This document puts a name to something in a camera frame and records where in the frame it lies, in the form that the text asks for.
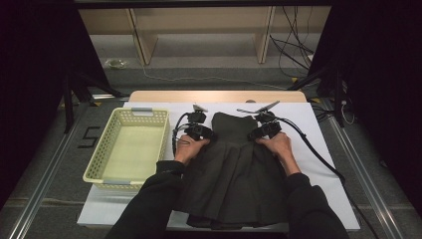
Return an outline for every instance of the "tripod leg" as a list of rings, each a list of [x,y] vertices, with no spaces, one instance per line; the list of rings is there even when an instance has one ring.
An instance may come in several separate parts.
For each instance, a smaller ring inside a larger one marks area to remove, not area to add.
[[[89,76],[85,75],[84,73],[79,73],[79,72],[74,72],[75,76],[81,78],[84,82],[89,83],[97,88],[99,88],[100,90],[103,90],[111,95],[113,95],[116,98],[125,98],[125,97],[129,97],[129,94],[124,94],[121,93],[119,91],[116,91],[115,89],[108,87],[102,83],[99,83],[95,80],[93,80],[92,78],[90,78]]]
[[[65,100],[66,111],[65,133],[68,133],[74,124],[74,106],[72,104],[72,90],[69,83],[69,75],[66,75],[63,79],[63,99]]]
[[[343,121],[342,121],[342,113],[341,113],[341,107],[342,107],[342,75],[340,70],[337,70],[337,77],[335,79],[335,91],[334,91],[334,117],[337,120],[340,127],[344,127]]]
[[[328,70],[328,68],[322,68],[322,69],[320,69],[319,71],[311,74],[310,76],[307,76],[306,78],[304,78],[303,80],[301,80],[297,84],[294,84],[293,86],[289,87],[288,88],[288,91],[297,91],[298,89],[306,86],[307,84],[313,82],[317,78],[319,78],[322,75],[324,75],[327,72],[327,70]]]

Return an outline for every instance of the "black sleeve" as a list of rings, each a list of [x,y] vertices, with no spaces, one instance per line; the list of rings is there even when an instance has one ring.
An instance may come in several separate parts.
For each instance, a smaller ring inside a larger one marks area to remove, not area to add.
[[[161,238],[183,189],[183,171],[181,162],[158,161],[156,174],[146,179],[105,238]]]
[[[348,238],[319,186],[311,186],[302,173],[292,174],[286,181],[290,238]]]

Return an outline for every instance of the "gray floor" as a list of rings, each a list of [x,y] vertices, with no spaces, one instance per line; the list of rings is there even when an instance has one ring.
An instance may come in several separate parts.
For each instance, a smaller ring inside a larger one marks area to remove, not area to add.
[[[126,93],[135,90],[279,90],[292,84],[291,77],[287,75],[302,76],[306,73],[286,57],[280,61],[283,67],[281,71],[279,54],[272,44],[269,47],[267,62],[258,64],[252,36],[249,35],[160,36],[151,64],[144,69],[138,63],[131,41],[131,37],[127,36],[118,38],[93,36],[93,42],[103,63],[107,59],[128,61],[124,70],[111,70],[105,64],[105,72],[111,85]],[[314,49],[317,41],[318,34],[310,34],[307,46]],[[296,55],[298,60],[301,59],[299,51],[295,48],[287,47],[286,50]],[[316,95],[316,86],[304,88],[308,98]],[[80,148],[80,146],[91,143],[90,140],[83,139],[87,127],[98,126],[100,129],[90,130],[90,136],[100,136],[111,111],[122,105],[123,102],[102,103],[99,107],[92,106],[87,109],[25,238],[105,236],[106,229],[88,229],[76,223],[91,187],[83,182],[82,175],[94,152],[93,147]],[[336,167],[346,177],[347,190],[379,236],[387,238],[368,196],[347,159],[333,129],[332,121],[325,120],[319,126]],[[64,128],[65,113],[59,106],[55,123],[0,212],[0,238],[8,238],[14,224],[17,223],[23,208],[54,156],[63,137]],[[371,179],[391,211],[403,238],[422,238],[420,217],[388,169],[379,165],[379,156],[364,127],[357,121],[354,124],[346,123],[344,130],[358,151],[364,166],[370,171]],[[372,238],[367,225],[363,223],[361,227],[359,231],[349,232],[350,238]]]

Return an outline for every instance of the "aluminum rail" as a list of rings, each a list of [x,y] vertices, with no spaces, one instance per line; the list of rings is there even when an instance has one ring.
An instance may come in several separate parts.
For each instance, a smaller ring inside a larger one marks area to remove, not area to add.
[[[323,105],[329,111],[332,111],[333,108],[327,99],[322,100]],[[399,226],[397,225],[396,220],[394,219],[393,214],[382,198],[380,192],[378,191],[374,181],[372,180],[369,172],[366,170],[364,164],[362,163],[361,158],[359,157],[356,149],[350,141],[344,128],[341,128],[335,119],[330,118],[329,122],[331,123],[332,128],[335,131],[335,134],[340,141],[348,160],[350,161],[353,171],[356,173],[357,179],[359,180],[362,188],[366,194],[366,197],[369,200],[376,216],[378,217],[379,222],[381,223],[382,228],[388,238],[404,238],[403,233],[401,232]]]
[[[21,215],[16,220],[14,227],[12,228],[12,232],[9,236],[10,239],[21,239],[25,238],[26,233],[28,232],[32,221],[34,220],[38,209],[43,202],[44,196],[46,195],[47,191],[50,188],[50,185],[56,175],[58,168],[68,151],[69,144],[72,141],[75,131],[78,128],[78,124],[81,120],[81,117],[87,111],[89,103],[83,103],[78,106],[78,110],[76,113],[76,120],[74,125],[71,127],[68,133],[66,133],[58,148],[56,149],[49,165],[47,166],[43,177],[41,178],[40,182],[37,185],[34,193],[30,197],[28,203],[26,204],[25,208],[21,212]]]

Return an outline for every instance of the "white surface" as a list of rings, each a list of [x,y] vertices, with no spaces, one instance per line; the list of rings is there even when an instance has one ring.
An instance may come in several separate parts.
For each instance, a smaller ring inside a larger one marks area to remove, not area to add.
[[[173,129],[184,113],[193,112],[194,103],[125,103],[125,107],[145,107],[145,108],[165,108],[170,110],[170,129]],[[207,119],[204,125],[211,127],[211,119],[217,112],[222,112],[232,116],[245,117],[244,113],[239,113],[236,109],[246,111],[256,111],[267,104],[199,104],[202,108],[208,110]],[[329,155],[328,148],[323,139],[322,133],[317,124],[311,105],[308,103],[280,103],[271,109],[277,117],[286,118],[294,122],[303,133],[307,135],[308,140],[315,150],[331,165],[332,158]],[[328,168],[326,168],[308,149],[298,133],[281,122],[283,131],[292,139],[293,152],[302,172],[306,174],[312,185],[319,185],[324,191],[329,206],[337,214],[344,227],[347,230],[360,229],[356,217],[351,209],[350,203],[344,193],[339,179]],[[171,147],[171,135],[167,141],[167,147],[164,154],[165,159],[173,159]],[[99,190],[92,187],[88,195],[87,202],[78,220],[78,224],[85,226],[104,226],[113,225],[120,216],[121,212],[135,193],[111,192]],[[180,212],[173,212],[168,223],[169,229],[189,230],[192,229],[184,222],[187,215]],[[272,227],[274,230],[286,231],[286,224]],[[269,228],[259,228],[255,230],[265,230]]]

